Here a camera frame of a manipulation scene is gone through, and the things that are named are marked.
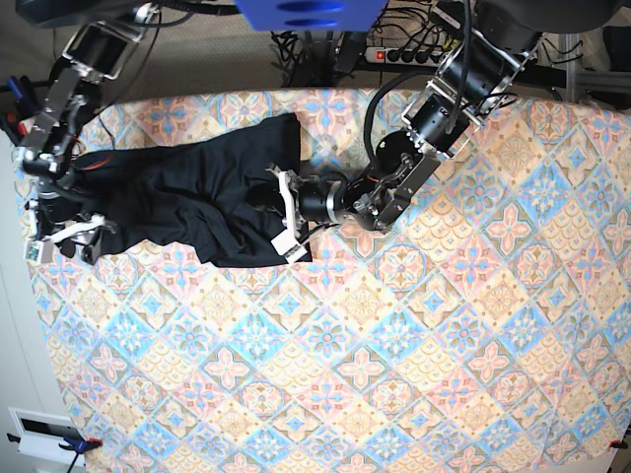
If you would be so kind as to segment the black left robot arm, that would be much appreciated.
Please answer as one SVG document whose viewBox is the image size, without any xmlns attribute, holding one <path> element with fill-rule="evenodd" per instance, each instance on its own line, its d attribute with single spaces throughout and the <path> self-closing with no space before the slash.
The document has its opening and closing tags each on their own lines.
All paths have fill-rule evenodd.
<svg viewBox="0 0 631 473">
<path fill-rule="evenodd" d="M 440 166 L 440 157 L 471 124 L 483 120 L 510 96 L 543 34 L 581 34 L 605 25 L 619 1 L 466 1 L 463 39 L 428 81 L 425 99 L 402 114 L 401 130 L 378 145 L 372 129 L 381 99 L 414 77 L 403 73 L 371 99 L 363 128 L 368 165 L 353 181 L 341 174 L 300 177 L 272 168 L 284 202 L 284 230 L 271 244 L 288 263 L 306 256 L 315 224 L 324 231 L 351 219 L 367 232 L 386 234 L 414 194 Z"/>
</svg>

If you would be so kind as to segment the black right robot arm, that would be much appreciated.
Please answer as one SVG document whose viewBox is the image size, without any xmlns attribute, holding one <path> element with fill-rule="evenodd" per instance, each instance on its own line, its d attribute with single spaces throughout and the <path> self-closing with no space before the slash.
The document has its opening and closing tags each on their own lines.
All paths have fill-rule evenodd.
<svg viewBox="0 0 631 473">
<path fill-rule="evenodd" d="M 43 29 L 75 26 L 77 31 L 55 62 L 47 96 L 32 104 L 31 125 L 14 150 L 22 172 L 36 180 L 36 197 L 26 204 L 31 234 L 24 256 L 49 263 L 55 248 L 73 256 L 78 246 L 91 262 L 100 252 L 102 234 L 116 225 L 86 207 L 92 195 L 75 187 L 73 161 L 82 128 L 98 117 L 100 85 L 114 80 L 147 32 L 168 27 L 163 9 L 195 15 L 233 15 L 233 5 L 199 1 L 19 1 L 17 14 Z"/>
</svg>

